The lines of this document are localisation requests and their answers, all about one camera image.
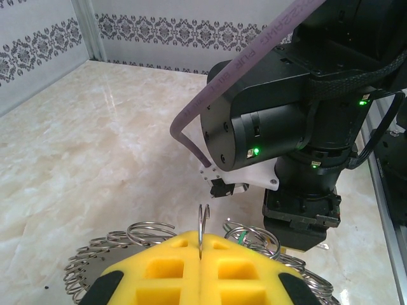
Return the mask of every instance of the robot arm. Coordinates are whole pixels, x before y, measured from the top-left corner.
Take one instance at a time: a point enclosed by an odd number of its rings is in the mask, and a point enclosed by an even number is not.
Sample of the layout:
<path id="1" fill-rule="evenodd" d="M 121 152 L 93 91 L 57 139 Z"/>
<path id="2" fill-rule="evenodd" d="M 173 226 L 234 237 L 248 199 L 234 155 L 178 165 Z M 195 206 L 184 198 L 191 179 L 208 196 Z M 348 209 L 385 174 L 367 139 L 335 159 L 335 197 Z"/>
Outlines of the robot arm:
<path id="1" fill-rule="evenodd" d="M 405 1 L 326 1 L 291 44 L 274 48 L 200 114 L 215 163 L 200 169 L 211 194 L 264 187 L 265 227 L 284 246 L 308 250 L 325 240 L 340 223 L 341 171 L 366 160 L 403 104 L 406 33 Z M 358 156 L 372 101 L 394 94 L 388 118 Z"/>

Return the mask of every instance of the black cable sleeve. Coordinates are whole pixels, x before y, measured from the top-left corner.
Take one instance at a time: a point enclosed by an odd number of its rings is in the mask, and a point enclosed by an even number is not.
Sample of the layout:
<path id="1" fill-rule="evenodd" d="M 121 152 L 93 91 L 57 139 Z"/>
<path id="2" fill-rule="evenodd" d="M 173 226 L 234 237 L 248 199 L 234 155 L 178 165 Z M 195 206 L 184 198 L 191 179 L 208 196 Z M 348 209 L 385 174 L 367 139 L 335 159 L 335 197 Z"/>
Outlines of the black cable sleeve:
<path id="1" fill-rule="evenodd" d="M 371 85 L 381 80 L 385 76 L 397 70 L 407 58 L 407 49 L 405 49 L 389 65 L 373 72 L 365 72 L 355 76 L 332 81 L 319 81 L 308 79 L 305 96 L 310 100 L 327 100 L 345 95 L 363 86 Z"/>

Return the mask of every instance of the white mounting bracket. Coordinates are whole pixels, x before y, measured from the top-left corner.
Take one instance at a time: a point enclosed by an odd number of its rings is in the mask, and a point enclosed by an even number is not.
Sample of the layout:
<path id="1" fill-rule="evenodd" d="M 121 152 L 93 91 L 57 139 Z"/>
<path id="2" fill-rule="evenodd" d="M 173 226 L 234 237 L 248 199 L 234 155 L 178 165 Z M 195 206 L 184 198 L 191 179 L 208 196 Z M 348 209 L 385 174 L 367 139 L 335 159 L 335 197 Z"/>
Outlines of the white mounting bracket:
<path id="1" fill-rule="evenodd" d="M 252 184 L 254 186 L 263 187 L 276 191 L 279 189 L 280 181 L 277 178 L 274 166 L 277 161 L 276 158 L 264 162 L 256 163 L 238 170 L 224 172 L 216 166 L 212 159 L 210 167 L 200 166 L 199 172 L 202 178 L 212 185 L 212 180 L 222 178 L 225 184 Z"/>

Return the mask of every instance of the damask pattern wallpaper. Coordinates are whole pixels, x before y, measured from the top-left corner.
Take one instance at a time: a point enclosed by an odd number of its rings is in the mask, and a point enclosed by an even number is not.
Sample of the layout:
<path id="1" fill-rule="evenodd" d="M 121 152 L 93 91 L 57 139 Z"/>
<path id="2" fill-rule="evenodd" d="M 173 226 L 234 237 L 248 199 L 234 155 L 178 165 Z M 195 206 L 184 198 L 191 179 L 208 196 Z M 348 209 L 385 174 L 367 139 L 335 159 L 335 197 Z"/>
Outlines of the damask pattern wallpaper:
<path id="1" fill-rule="evenodd" d="M 0 0 L 0 116 L 88 58 L 70 0 Z"/>
<path id="2" fill-rule="evenodd" d="M 234 58 L 286 5 L 283 0 L 254 0 L 249 9 L 243 0 L 92 3 L 108 62 L 202 74 Z M 291 36 L 282 43 L 290 41 Z"/>
<path id="3" fill-rule="evenodd" d="M 0 87 L 2 82 L 9 83 L 81 43 L 78 22 L 70 18 L 12 41 L 11 45 L 4 44 L 0 51 Z"/>

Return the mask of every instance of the green wire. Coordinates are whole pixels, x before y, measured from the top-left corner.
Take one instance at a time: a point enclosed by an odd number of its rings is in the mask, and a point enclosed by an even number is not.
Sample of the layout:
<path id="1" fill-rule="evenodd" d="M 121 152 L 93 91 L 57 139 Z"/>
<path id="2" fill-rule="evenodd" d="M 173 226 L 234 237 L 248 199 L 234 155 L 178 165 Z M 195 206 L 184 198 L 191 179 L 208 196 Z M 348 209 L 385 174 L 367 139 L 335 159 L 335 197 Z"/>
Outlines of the green wire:
<path id="1" fill-rule="evenodd" d="M 238 240 L 238 244 L 239 245 L 243 245 L 243 239 L 245 238 L 245 236 L 248 234 L 248 232 L 247 231 L 244 231 L 241 235 L 240 235 L 240 238 L 239 238 L 239 240 Z"/>

